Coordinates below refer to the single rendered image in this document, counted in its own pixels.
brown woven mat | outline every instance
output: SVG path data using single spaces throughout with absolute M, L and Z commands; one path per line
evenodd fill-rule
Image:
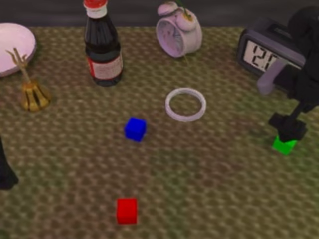
M 119 28 L 125 76 L 112 88 L 90 79 L 82 28 L 32 30 L 39 48 L 29 71 L 54 101 L 25 112 L 21 75 L 0 80 L 0 133 L 20 178 L 0 192 L 0 235 L 319 238 L 319 110 L 302 115 L 309 133 L 290 156 L 271 149 L 269 117 L 290 113 L 296 102 L 279 91 L 258 94 L 256 77 L 234 60 L 241 29 L 203 29 L 203 46 L 187 64 L 160 49 L 154 28 Z M 166 115 L 165 97 L 177 87 L 205 95 L 203 118 L 179 123 Z M 172 106 L 184 114 L 199 107 L 188 96 Z M 130 116 L 148 122 L 141 144 L 123 136 Z M 137 226 L 116 225 L 120 197 L 138 199 Z

digital clock casing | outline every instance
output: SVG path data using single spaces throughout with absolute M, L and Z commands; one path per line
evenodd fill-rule
M 250 72 L 261 76 L 276 59 L 283 59 L 297 68 L 305 63 L 283 25 L 259 18 L 240 35 L 237 61 Z

alarm clock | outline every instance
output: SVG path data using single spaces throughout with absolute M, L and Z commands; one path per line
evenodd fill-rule
M 245 69 L 261 76 L 277 59 L 298 69 L 305 63 L 285 26 L 268 18 L 259 18 L 241 33 L 237 61 Z
M 156 25 L 156 35 L 162 49 L 171 57 L 178 58 L 193 53 L 201 47 L 202 31 L 197 17 L 175 2 L 159 6 L 158 15 L 163 16 Z

dark liquid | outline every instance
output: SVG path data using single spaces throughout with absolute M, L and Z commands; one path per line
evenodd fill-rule
M 100 19 L 88 17 L 84 41 L 86 45 L 85 53 L 94 62 L 105 63 L 120 56 L 121 45 L 118 40 L 118 33 L 108 15 Z M 113 86 L 120 81 L 122 72 L 108 80 L 92 77 L 96 84 L 100 86 Z

dark background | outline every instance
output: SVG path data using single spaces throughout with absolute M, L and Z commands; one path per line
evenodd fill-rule
M 157 7 L 163 0 L 109 0 L 116 26 L 154 26 Z M 245 26 L 259 16 L 286 24 L 301 7 L 319 5 L 318 0 L 183 0 L 202 26 Z M 26 26 L 82 26 L 82 0 L 1 0 L 0 22 Z

